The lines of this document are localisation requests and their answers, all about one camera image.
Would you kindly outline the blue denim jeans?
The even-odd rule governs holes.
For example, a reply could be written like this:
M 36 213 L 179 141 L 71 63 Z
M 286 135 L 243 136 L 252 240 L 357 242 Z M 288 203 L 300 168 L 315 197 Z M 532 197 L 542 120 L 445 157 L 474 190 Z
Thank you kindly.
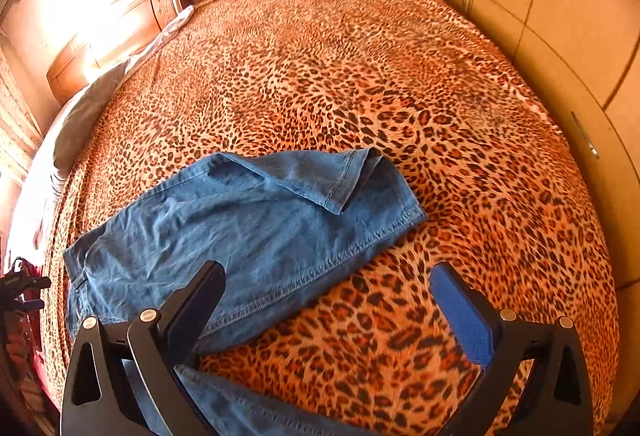
M 299 312 L 424 219 L 405 178 L 372 148 L 217 152 L 65 251 L 66 328 L 158 307 L 215 261 L 226 289 L 195 348 L 220 352 Z

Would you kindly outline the red dark clothes pile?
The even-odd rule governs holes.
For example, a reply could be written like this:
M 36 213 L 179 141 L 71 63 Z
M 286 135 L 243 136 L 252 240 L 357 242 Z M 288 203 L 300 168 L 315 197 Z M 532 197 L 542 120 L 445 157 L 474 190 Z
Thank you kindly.
M 50 287 L 42 286 L 46 280 L 42 270 L 24 257 L 17 257 L 1 276 L 1 392 L 13 390 L 31 412 L 58 422 L 60 412 L 50 398 L 40 336 L 40 291 Z M 15 364 L 6 350 L 12 333 L 21 335 L 26 344 L 25 364 Z

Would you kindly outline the leopard print bedspread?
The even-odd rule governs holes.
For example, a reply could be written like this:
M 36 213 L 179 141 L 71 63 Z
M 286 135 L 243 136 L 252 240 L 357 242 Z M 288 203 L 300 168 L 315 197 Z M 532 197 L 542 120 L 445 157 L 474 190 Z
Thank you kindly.
M 428 285 L 442 262 L 518 318 L 573 320 L 593 428 L 610 410 L 618 308 L 570 147 L 494 43 L 442 0 L 213 0 L 107 104 L 66 179 L 41 317 L 63 398 L 65 251 L 217 152 L 372 148 L 425 213 L 299 312 L 179 369 L 225 435 L 434 435 L 480 376 Z

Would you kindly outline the grey white pillow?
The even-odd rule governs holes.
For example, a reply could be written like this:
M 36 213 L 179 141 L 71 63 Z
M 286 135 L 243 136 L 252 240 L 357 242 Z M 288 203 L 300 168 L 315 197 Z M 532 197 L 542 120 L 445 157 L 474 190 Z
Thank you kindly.
M 93 128 L 118 90 L 155 53 L 167 45 L 194 14 L 188 6 L 142 52 L 127 57 L 85 86 L 54 119 L 30 166 L 12 214 L 6 254 L 8 265 L 23 256 L 41 266 L 53 215 L 70 170 L 88 144 Z

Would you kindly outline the patterned window curtain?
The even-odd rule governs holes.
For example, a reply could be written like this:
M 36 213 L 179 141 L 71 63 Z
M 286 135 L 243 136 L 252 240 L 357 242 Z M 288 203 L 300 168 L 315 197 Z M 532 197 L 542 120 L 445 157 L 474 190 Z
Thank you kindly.
M 17 87 L 6 55 L 0 62 L 0 158 L 1 175 L 21 186 L 42 135 L 26 100 Z

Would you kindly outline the wooden headboard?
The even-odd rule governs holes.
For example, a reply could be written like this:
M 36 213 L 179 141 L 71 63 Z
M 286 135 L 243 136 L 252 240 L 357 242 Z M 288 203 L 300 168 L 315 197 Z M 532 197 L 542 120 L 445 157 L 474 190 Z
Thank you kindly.
M 58 104 L 131 55 L 144 50 L 177 15 L 201 0 L 116 0 L 75 34 L 47 71 Z

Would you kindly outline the beige wardrobe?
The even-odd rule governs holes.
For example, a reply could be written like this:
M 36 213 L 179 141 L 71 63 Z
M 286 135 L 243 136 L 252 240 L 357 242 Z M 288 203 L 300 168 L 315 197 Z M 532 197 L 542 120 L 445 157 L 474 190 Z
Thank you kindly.
M 639 393 L 639 0 L 448 1 L 539 92 L 589 183 L 620 312 L 617 421 Z

